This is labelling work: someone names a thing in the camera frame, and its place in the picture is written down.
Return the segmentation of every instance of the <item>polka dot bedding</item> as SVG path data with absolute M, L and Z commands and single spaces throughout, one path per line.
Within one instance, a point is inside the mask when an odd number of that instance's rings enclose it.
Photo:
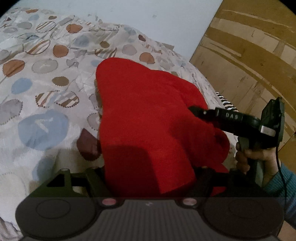
M 9 10 L 0 19 L 0 217 L 15 230 L 16 206 L 53 172 L 104 165 L 95 71 L 111 57 L 179 76 L 209 108 L 223 106 L 192 64 L 137 29 L 45 9 Z

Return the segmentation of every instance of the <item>pink button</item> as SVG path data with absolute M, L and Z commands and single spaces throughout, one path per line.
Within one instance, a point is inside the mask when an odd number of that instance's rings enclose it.
M 197 204 L 197 200 L 194 198 L 184 198 L 183 199 L 183 204 L 186 206 L 194 206 Z
M 114 198 L 105 198 L 103 201 L 102 201 L 102 204 L 105 205 L 105 206 L 113 206 L 116 204 L 116 199 Z

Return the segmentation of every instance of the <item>zebra striped fabric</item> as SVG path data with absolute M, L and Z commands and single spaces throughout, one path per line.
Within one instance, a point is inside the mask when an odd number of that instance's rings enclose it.
M 216 91 L 216 94 L 218 95 L 218 97 L 221 100 L 222 104 L 224 105 L 225 109 L 238 112 L 237 108 L 231 102 L 229 102 L 227 99 L 225 99 L 222 95 L 220 95 L 219 92 Z

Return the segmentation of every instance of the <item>white wall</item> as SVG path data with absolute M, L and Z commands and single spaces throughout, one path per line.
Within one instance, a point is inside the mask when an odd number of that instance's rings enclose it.
M 222 0 L 21 0 L 16 7 L 51 9 L 128 24 L 191 58 Z

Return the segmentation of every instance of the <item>blue circle pattern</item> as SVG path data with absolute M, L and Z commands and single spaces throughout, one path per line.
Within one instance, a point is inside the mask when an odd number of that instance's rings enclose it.
M 102 62 L 102 60 L 97 60 L 97 59 L 95 59 L 95 60 L 92 60 L 92 61 L 91 61 L 91 65 L 92 65 L 93 67 L 98 67 L 99 63 L 101 63 L 101 62 Z
M 32 171 L 34 181 L 44 182 L 54 174 L 55 161 L 50 157 L 41 159 Z
M 67 116 L 48 110 L 44 114 L 32 115 L 20 121 L 18 134 L 25 146 L 45 151 L 61 143 L 67 136 L 68 128 Z
M 74 40 L 73 44 L 78 47 L 87 47 L 89 45 L 89 38 L 81 35 Z
M 19 78 L 11 86 L 11 93 L 17 95 L 27 91 L 32 86 L 32 81 L 27 78 Z
M 31 17 L 29 17 L 29 21 L 38 20 L 38 19 L 39 19 L 39 15 L 38 14 L 34 14 Z

